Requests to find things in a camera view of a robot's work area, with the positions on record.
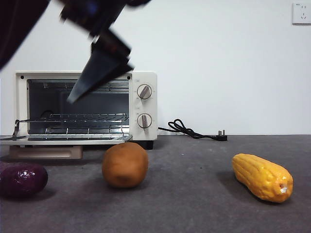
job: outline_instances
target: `brown potato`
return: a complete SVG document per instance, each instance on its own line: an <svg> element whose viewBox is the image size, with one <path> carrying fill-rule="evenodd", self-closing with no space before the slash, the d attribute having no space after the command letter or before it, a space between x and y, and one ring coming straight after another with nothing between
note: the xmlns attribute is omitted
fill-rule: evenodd
<svg viewBox="0 0 311 233"><path fill-rule="evenodd" d="M137 143L115 145L104 155L103 177L113 187L135 187L144 180L147 170L148 154Z"/></svg>

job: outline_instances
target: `oven knob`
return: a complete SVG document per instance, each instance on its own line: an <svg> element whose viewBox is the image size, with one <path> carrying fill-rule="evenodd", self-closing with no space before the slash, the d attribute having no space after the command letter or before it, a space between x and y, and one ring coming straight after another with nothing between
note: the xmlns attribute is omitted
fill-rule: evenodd
<svg viewBox="0 0 311 233"><path fill-rule="evenodd" d="M142 100L146 100L151 96L151 87L148 85L141 85L137 89L137 94Z"/></svg>
<svg viewBox="0 0 311 233"><path fill-rule="evenodd" d="M151 122L152 122L151 116L148 114L141 114L137 119L138 125L144 129L151 126Z"/></svg>

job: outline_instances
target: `fake vegetable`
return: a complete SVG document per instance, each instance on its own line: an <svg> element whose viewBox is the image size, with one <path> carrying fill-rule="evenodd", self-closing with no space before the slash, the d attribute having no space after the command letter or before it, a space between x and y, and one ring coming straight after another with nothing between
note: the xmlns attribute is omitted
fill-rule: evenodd
<svg viewBox="0 0 311 233"><path fill-rule="evenodd" d="M135 187L144 180L147 170L148 154L137 143L115 145L104 155L103 177L113 187Z"/></svg>
<svg viewBox="0 0 311 233"><path fill-rule="evenodd" d="M0 195L26 198L44 189L48 182L46 169L37 164L0 165Z"/></svg>
<svg viewBox="0 0 311 233"><path fill-rule="evenodd" d="M238 181L258 198L272 202L284 202L293 191L293 178L280 165L251 154L237 154L232 166Z"/></svg>

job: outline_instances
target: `white wall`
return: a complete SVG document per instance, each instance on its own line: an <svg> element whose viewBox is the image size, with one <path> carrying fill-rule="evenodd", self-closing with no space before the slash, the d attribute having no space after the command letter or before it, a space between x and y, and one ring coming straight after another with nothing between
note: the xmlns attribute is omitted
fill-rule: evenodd
<svg viewBox="0 0 311 233"><path fill-rule="evenodd" d="M15 70L82 70L87 33L51 2L1 72L1 134L14 123ZM136 70L158 73L160 126L201 133L311 133L311 26L291 24L289 0L152 0L113 28Z"/></svg>

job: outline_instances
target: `robotic arm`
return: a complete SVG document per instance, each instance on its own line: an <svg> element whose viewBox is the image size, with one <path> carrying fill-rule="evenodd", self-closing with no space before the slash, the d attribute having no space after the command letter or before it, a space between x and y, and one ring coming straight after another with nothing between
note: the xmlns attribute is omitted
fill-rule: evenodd
<svg viewBox="0 0 311 233"><path fill-rule="evenodd" d="M131 52L109 29L125 7L140 6L150 0L59 0L64 3L61 18L71 20L94 38L92 54L68 101L74 103L99 85L133 68L128 65ZM2 15L10 22L1 26L0 69L10 60L49 4L48 0L12 0L2 6Z"/></svg>

